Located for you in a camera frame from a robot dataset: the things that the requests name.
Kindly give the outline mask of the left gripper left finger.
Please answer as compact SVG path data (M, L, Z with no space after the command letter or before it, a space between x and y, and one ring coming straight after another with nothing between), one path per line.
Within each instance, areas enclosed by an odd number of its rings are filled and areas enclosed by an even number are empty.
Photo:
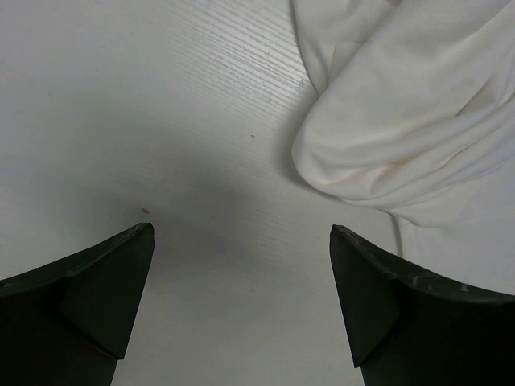
M3 385L109 385L124 359L155 249L140 223L1 281Z

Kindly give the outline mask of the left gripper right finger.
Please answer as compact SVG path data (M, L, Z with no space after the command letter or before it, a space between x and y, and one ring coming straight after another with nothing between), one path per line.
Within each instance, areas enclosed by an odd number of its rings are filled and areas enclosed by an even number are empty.
M330 258L365 384L513 384L513 296L433 273L341 225Z

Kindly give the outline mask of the white printed t shirt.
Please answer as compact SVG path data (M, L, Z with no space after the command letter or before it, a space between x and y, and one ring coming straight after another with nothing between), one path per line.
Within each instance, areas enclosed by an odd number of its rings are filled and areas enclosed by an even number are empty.
M313 188L393 217L401 255L514 291L514 4L295 1Z

